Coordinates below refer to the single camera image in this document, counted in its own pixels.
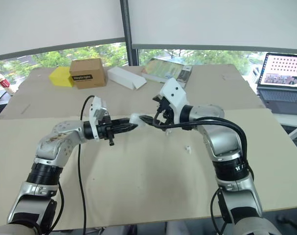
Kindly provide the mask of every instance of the laptop keyboard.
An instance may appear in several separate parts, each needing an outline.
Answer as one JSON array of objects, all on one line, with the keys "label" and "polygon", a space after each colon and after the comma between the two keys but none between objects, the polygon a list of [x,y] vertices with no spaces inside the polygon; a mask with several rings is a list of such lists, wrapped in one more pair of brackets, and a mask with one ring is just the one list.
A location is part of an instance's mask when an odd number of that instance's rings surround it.
[{"label": "laptop keyboard", "polygon": [[297,102],[297,92],[259,90],[265,100]]}]

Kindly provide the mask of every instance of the window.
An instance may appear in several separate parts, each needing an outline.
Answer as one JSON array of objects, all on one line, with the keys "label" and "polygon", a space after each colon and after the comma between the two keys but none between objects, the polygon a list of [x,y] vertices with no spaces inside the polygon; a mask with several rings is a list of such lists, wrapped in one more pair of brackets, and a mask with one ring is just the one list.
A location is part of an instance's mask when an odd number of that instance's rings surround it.
[{"label": "window", "polygon": [[139,64],[145,65],[151,58],[186,65],[233,64],[250,84],[256,83],[266,56],[266,52],[235,50],[169,50],[141,49]]},{"label": "window", "polygon": [[19,86],[34,68],[70,66],[72,60],[91,58],[101,58],[104,66],[128,65],[125,43],[113,43],[50,51],[1,60],[0,73],[3,74],[11,84]]}]

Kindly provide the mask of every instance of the white roller shade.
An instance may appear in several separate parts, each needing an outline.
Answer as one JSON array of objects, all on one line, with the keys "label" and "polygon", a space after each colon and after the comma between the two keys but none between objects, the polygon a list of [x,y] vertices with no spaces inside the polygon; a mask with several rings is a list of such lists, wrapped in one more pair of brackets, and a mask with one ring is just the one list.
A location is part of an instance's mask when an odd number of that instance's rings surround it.
[{"label": "white roller shade", "polygon": [[297,0],[129,0],[132,43],[297,49]]},{"label": "white roller shade", "polygon": [[0,55],[120,37],[119,0],[0,0]]}]

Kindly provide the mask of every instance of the silver robotic arm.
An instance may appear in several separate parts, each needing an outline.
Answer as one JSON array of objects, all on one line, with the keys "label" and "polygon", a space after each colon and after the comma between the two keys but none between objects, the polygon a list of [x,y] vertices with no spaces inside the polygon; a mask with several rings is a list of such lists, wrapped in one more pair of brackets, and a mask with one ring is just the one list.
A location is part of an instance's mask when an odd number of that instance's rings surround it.
[{"label": "silver robotic arm", "polygon": [[[214,124],[224,118],[224,111],[214,105],[189,105],[185,91],[174,78],[167,81],[153,100],[160,103],[158,112],[153,120],[141,116],[144,122],[163,130],[170,126],[194,129],[203,135],[216,171],[220,211],[224,221],[234,225],[233,234],[279,235],[274,225],[262,217],[260,199],[239,134],[227,126]],[[164,123],[157,120],[159,114],[166,119]],[[197,125],[197,120],[205,120],[206,124]]]},{"label": "silver robotic arm", "polygon": [[32,170],[22,183],[7,224],[0,226],[0,235],[40,235],[50,232],[57,202],[52,199],[58,190],[59,176],[75,146],[87,140],[109,140],[114,134],[131,131],[137,125],[128,118],[111,120],[106,104],[94,97],[89,121],[64,121],[40,140]]}]

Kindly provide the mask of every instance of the beige cardboard table surface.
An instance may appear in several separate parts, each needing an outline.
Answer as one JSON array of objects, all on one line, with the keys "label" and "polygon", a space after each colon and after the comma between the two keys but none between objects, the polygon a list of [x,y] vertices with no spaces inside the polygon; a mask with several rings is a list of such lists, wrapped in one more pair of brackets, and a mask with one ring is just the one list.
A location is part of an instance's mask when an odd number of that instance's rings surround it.
[{"label": "beige cardboard table surface", "polygon": [[[143,67],[121,68],[140,75]],[[113,116],[141,112],[152,114],[157,106],[152,98],[163,86],[162,83],[147,81],[132,91],[109,80],[105,87],[79,90],[54,86],[48,78],[53,71],[54,68],[34,69],[10,99],[0,114],[0,120],[78,116],[85,98],[91,94],[104,99]],[[185,91],[192,105],[216,104],[225,110],[264,107],[234,65],[193,66]]]},{"label": "beige cardboard table surface", "polygon": [[[263,209],[297,207],[297,148],[271,112],[227,110],[226,118],[247,135],[248,159]],[[77,117],[0,120],[0,225],[6,222],[21,182],[30,172],[39,139],[67,119]],[[175,129],[166,136],[144,127],[118,134],[114,141],[112,147],[108,141],[83,145],[88,227],[210,215],[209,203],[217,185],[198,132]],[[185,145],[191,146],[191,154]],[[82,228],[77,148],[61,174],[61,184],[65,209],[56,229]],[[217,205],[214,209],[219,214]]]}]

